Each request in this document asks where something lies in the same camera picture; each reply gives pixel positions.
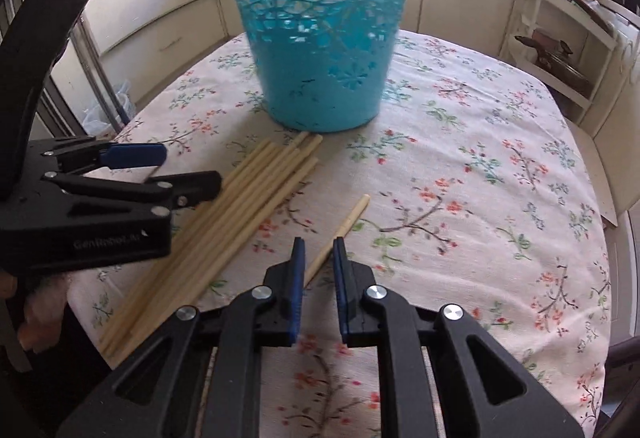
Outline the person left hand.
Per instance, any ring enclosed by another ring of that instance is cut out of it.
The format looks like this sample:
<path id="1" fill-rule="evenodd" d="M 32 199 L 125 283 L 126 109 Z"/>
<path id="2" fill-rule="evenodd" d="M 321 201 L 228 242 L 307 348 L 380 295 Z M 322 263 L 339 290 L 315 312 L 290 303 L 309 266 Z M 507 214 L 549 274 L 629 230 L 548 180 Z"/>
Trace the person left hand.
<path id="1" fill-rule="evenodd" d="M 17 330 L 17 340 L 23 350 L 39 354 L 58 343 L 69 287 L 68 277 L 59 274 L 46 277 L 29 294 L 24 322 Z"/>

